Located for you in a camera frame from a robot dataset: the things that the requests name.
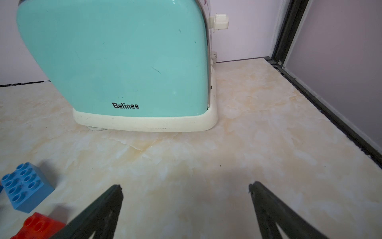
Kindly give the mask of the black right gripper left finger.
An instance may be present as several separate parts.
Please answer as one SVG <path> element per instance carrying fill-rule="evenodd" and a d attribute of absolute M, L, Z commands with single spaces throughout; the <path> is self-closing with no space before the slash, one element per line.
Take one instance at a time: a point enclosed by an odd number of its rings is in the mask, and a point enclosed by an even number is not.
<path fill-rule="evenodd" d="M 53 239 L 112 239 L 123 201 L 120 185 L 112 185 Z"/>

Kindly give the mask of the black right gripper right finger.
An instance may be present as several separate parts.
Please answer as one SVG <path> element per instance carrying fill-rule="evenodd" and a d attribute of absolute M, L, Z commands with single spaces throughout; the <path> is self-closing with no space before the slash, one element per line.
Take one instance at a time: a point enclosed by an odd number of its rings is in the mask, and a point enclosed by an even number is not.
<path fill-rule="evenodd" d="M 261 182 L 249 185 L 262 238 L 281 239 L 279 228 L 290 239 L 326 239 L 311 224 L 300 217 Z"/>

